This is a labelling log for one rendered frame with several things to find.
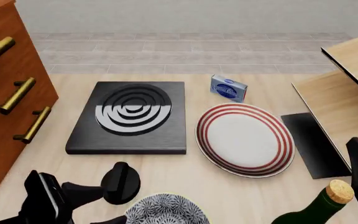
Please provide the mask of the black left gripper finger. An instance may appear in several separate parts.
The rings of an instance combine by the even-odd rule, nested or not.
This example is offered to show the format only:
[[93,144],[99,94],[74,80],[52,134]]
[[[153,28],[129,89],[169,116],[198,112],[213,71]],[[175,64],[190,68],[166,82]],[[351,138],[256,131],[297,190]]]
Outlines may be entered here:
[[112,220],[108,220],[103,224],[126,224],[127,217],[125,215],[119,216],[117,218],[113,218]]
[[62,191],[71,208],[75,210],[83,205],[101,199],[104,188],[101,186],[82,186],[71,182],[64,182],[62,184]]

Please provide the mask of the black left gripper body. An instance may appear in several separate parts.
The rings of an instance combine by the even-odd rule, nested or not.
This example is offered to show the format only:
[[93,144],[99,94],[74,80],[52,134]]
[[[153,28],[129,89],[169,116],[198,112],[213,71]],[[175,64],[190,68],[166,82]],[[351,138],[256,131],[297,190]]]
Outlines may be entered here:
[[60,217],[63,212],[51,199],[26,198],[17,216],[0,220],[0,224],[73,224],[72,218]]

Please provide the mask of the round black stove knob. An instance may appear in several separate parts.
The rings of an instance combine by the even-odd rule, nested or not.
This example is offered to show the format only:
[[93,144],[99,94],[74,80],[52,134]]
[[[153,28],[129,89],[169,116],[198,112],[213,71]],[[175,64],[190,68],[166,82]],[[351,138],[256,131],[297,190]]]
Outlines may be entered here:
[[102,178],[103,198],[112,205],[128,203],[139,193],[140,183],[135,169],[126,162],[116,162]]

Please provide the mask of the black and white patterned bowl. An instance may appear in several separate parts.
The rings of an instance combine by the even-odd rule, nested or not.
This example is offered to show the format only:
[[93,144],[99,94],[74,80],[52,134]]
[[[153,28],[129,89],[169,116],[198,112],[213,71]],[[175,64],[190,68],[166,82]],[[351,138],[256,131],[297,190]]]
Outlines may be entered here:
[[191,200],[177,194],[154,194],[134,203],[125,212],[126,224],[210,224]]

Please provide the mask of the flat black stove plate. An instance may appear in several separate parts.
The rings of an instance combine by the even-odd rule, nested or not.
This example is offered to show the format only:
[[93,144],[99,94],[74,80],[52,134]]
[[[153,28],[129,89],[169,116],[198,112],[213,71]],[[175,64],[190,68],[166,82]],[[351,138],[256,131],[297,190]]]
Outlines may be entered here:
[[184,82],[97,82],[67,154],[185,154]]

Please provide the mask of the green bottle with cork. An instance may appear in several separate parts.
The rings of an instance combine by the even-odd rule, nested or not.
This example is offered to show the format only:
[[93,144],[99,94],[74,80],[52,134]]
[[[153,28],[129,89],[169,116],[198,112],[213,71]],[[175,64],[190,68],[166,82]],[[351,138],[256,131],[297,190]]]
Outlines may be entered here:
[[354,190],[351,185],[343,180],[331,180],[306,208],[283,214],[272,224],[325,224],[353,197]]

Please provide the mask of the pale wooden rack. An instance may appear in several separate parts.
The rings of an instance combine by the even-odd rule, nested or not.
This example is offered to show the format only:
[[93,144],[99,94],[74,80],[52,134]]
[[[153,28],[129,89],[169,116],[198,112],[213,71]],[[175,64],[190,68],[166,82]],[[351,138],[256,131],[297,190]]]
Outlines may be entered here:
[[358,138],[358,38],[321,51],[337,69],[294,82],[308,111],[282,120],[313,179],[347,177],[352,167],[346,143]]

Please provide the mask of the wooden cabinet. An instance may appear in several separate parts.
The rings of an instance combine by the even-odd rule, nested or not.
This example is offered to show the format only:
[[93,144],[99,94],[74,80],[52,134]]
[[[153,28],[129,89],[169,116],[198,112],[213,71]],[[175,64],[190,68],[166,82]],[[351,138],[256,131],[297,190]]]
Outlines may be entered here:
[[33,111],[52,108],[57,92],[15,6],[16,0],[0,0],[0,40],[12,37],[16,44],[0,56],[0,105],[18,89],[14,82],[32,77],[36,84],[8,114],[0,113],[0,184],[28,144],[13,140],[25,134],[37,118]]

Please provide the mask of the white plate with red rings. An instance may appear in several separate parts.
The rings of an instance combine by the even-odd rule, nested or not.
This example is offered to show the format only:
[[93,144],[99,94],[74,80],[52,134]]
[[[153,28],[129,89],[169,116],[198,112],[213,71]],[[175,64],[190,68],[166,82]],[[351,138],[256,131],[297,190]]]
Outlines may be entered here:
[[197,122],[195,137],[208,160],[241,177],[272,177],[295,158],[295,142],[288,128],[252,105],[225,103],[208,109]]

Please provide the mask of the blue printed food box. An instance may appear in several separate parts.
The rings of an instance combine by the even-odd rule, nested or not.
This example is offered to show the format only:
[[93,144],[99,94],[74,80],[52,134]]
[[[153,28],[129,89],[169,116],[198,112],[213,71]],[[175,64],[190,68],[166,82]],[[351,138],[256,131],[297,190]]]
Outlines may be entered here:
[[211,77],[210,92],[217,93],[233,102],[243,103],[247,93],[247,85],[214,74]]

